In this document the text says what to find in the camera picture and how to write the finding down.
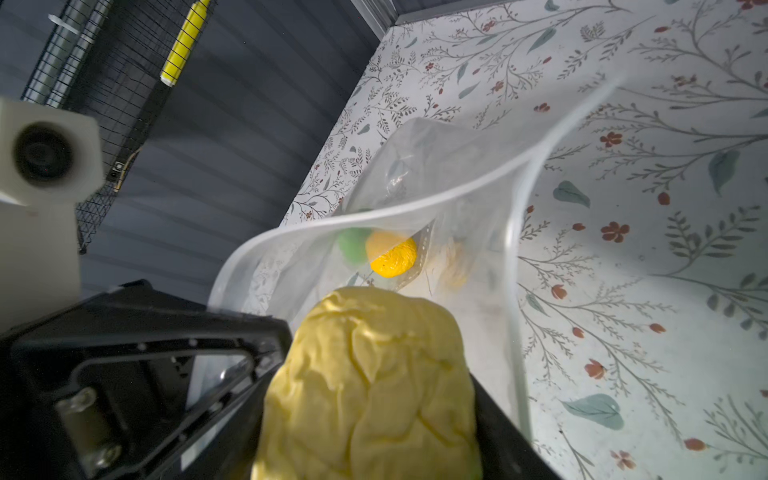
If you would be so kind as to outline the clear zip top bag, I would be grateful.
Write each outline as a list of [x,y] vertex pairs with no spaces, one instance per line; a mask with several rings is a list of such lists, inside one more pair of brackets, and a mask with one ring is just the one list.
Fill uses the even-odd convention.
[[609,80],[589,94],[554,89],[485,130],[406,121],[332,215],[239,247],[215,280],[209,309],[271,316],[297,330],[342,287],[435,303],[461,332],[485,476],[542,469],[530,445],[519,236],[545,161],[616,87]]

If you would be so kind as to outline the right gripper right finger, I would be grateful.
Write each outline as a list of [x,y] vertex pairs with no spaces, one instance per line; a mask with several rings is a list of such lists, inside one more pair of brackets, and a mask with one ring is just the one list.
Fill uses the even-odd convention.
[[475,391],[476,438],[483,480],[561,480],[535,452],[480,382]]

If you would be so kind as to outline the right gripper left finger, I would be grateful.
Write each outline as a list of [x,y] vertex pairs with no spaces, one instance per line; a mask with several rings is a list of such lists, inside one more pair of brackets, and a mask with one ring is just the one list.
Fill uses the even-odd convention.
[[258,449],[264,399],[278,368],[256,383],[255,392],[234,412],[212,443],[179,474],[180,479],[249,479]]

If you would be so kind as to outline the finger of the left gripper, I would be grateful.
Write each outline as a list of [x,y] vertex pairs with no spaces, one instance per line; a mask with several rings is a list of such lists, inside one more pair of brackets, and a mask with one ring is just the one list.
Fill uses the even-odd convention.
[[146,281],[1,330],[1,475],[180,479],[291,342]]

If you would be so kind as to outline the yellow toy lemon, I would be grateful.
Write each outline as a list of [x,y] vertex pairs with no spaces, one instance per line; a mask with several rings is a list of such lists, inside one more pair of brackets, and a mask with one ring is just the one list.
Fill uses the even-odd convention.
[[371,270],[383,278],[406,273],[418,259],[418,244],[413,238],[374,230],[366,242]]

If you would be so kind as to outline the yellow green toy pear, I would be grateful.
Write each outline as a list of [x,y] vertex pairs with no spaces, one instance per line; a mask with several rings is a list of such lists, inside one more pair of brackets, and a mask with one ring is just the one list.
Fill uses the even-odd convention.
[[316,304],[271,380],[255,479],[479,479],[475,389],[442,306],[373,287]]

